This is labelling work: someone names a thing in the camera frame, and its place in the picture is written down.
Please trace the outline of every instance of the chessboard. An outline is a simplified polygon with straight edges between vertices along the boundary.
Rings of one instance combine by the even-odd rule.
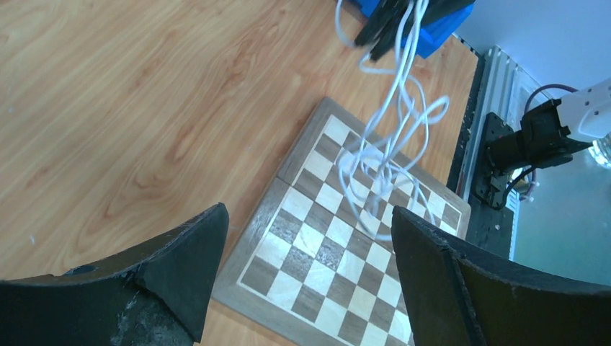
[[[223,266],[213,298],[298,345],[409,343],[392,244],[363,231],[339,184],[336,160],[363,128],[332,100],[320,104]],[[409,160],[398,155],[395,162]],[[411,173],[435,225],[464,238],[468,204],[419,167]],[[350,184],[358,195],[378,189],[359,171]],[[411,197],[413,189],[406,184],[382,196],[374,216],[357,202],[362,222],[374,233],[390,234],[395,205],[424,218],[426,208]]]

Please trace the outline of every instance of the wood grain surface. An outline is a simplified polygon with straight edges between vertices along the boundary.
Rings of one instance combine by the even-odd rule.
[[[218,201],[230,249],[323,96],[366,120],[389,85],[355,68],[333,12],[329,0],[0,1],[0,278],[59,275]],[[431,100],[452,100],[421,163],[441,182],[475,67],[454,38],[414,64]],[[217,303],[202,343],[289,345]]]

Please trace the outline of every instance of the chessboard border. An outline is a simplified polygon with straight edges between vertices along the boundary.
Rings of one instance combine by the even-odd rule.
[[[365,125],[360,120],[335,101],[328,97],[322,100],[303,127],[298,140],[295,141],[289,150],[286,159],[278,169],[261,202],[252,213],[246,229],[220,270],[212,292],[212,297],[215,300],[298,345],[345,346],[334,337],[321,332],[314,326],[304,323],[296,316],[274,306],[269,301],[240,286],[238,279],[244,268],[248,265],[249,259],[264,236],[269,223],[275,217],[275,213],[280,207],[284,196],[297,178],[308,154],[318,141],[318,137],[327,124],[327,120],[332,115],[348,125],[356,133],[362,133],[365,129]],[[378,141],[380,139],[381,137],[375,133],[370,137],[370,141]],[[409,163],[409,159],[403,154],[397,155],[394,161],[400,165],[407,165]],[[427,187],[448,202],[451,202],[461,212],[458,236],[464,239],[470,216],[469,204],[462,201],[457,195],[420,167],[415,166],[411,172]]]

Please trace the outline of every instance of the white string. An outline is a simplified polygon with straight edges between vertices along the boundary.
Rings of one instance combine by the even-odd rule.
[[[384,68],[373,68],[365,65],[365,62],[369,60],[370,53],[366,52],[361,60],[359,61],[359,69],[366,74],[382,74],[382,75],[393,75],[395,79],[393,84],[384,99],[384,103],[380,109],[376,110],[363,131],[360,139],[349,146],[346,151],[340,155],[337,166],[339,168],[339,181],[344,189],[344,195],[348,199],[352,213],[357,218],[359,225],[376,239],[382,241],[390,241],[391,236],[383,236],[380,234],[374,234],[361,220],[360,215],[357,212],[355,206],[355,199],[364,203],[364,210],[367,211],[370,217],[378,214],[378,206],[382,196],[390,194],[397,187],[412,183],[414,189],[411,198],[414,202],[420,199],[427,210],[427,215],[432,224],[435,224],[433,213],[429,207],[428,200],[424,196],[424,193],[420,189],[420,181],[409,173],[409,170],[413,168],[418,160],[424,155],[424,151],[427,149],[429,144],[429,125],[438,123],[450,106],[450,99],[447,96],[442,96],[435,100],[432,104],[427,105],[424,89],[420,82],[409,74],[412,64],[414,63],[414,57],[416,56],[416,46],[420,35],[420,26],[424,12],[427,10],[429,0],[411,0],[405,11],[405,14],[401,18],[399,23],[397,35],[395,37],[394,56],[395,56],[395,69],[384,69]],[[342,0],[338,0],[337,7],[335,9],[335,30],[339,39],[350,48],[354,47],[354,43],[347,38],[346,34],[342,30],[342,26],[339,23],[339,14],[341,13]],[[403,29],[407,22],[407,19],[414,11],[414,23],[409,31],[406,38],[405,48],[401,49],[401,41],[403,40]],[[407,93],[406,84],[407,82],[413,83],[419,91],[422,111],[418,111],[416,108],[416,99],[410,97]],[[387,113],[388,108],[391,106],[391,102],[395,99],[395,108],[397,113],[397,128],[390,133],[388,136],[383,138],[381,141],[376,143],[367,144],[367,139],[374,132],[375,127],[378,126],[384,115]],[[441,107],[441,110],[436,114],[433,113]],[[411,127],[409,127],[405,135],[401,136],[404,128],[407,126],[408,120],[413,119]],[[393,158],[400,152],[413,134],[416,132],[420,125],[424,126],[424,143],[422,148],[404,167],[400,167],[393,160]],[[351,184],[354,179],[354,173],[360,169],[363,171],[369,179],[373,181],[373,189],[375,195],[362,196],[355,190],[354,185]]]

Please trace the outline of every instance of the light wood tabletop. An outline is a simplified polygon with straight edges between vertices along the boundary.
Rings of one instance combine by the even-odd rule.
[[[0,1],[0,278],[60,275],[219,201],[227,254],[323,97],[366,121],[390,84],[358,71],[333,15],[329,0]],[[451,99],[420,163],[441,182],[476,64],[452,37],[413,67],[429,101]],[[290,344],[216,302],[202,343]]]

